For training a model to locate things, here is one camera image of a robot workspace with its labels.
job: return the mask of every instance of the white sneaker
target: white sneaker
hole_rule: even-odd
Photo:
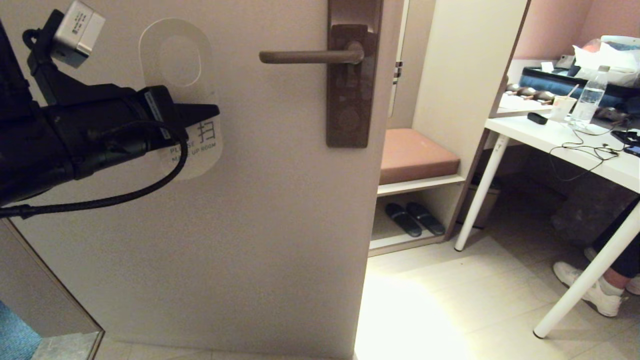
[[[567,286],[571,286],[575,280],[582,274],[582,270],[578,270],[573,266],[558,261],[554,264],[554,273],[558,280]],[[587,292],[582,296],[586,302],[590,302],[596,307],[596,310],[606,317],[612,318],[618,315],[622,297],[615,295],[607,295],[600,288],[600,282],[596,281]]]
[[[598,255],[598,252],[593,247],[584,249],[584,256],[589,259],[589,261],[593,261],[596,255]],[[640,295],[640,275],[636,275],[635,278],[631,279],[625,289],[634,295]]]

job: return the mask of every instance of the pink cushion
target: pink cushion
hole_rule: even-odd
[[[458,172],[460,158],[413,129],[389,129],[382,154],[380,185]]]

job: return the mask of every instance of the blue carpet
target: blue carpet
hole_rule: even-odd
[[[40,336],[0,301],[0,360],[30,360]]]

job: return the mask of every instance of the trash bin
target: trash bin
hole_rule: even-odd
[[[462,203],[462,208],[460,208],[460,212],[458,213],[457,223],[464,223],[467,213],[469,212],[469,207],[471,207],[471,202],[476,196],[476,190],[478,189],[478,185],[480,184],[480,174],[475,174],[473,179],[471,179],[471,184],[469,184],[469,190],[467,191],[467,196],[465,197],[465,201]],[[474,222],[474,227],[479,229],[484,229],[486,225],[486,221],[489,219],[489,214],[493,209],[496,200],[498,200],[498,195],[500,195],[500,189],[502,186],[500,185],[500,180],[496,177],[493,178],[491,185],[489,186],[489,190],[486,193],[486,197],[484,197],[484,202],[480,207],[480,212],[476,218],[476,222]]]

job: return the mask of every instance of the plastic bottle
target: plastic bottle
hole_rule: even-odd
[[[569,126],[574,129],[584,129],[589,125],[607,89],[608,71],[608,66],[601,65],[595,78],[589,80],[584,86],[580,99],[573,109]]]

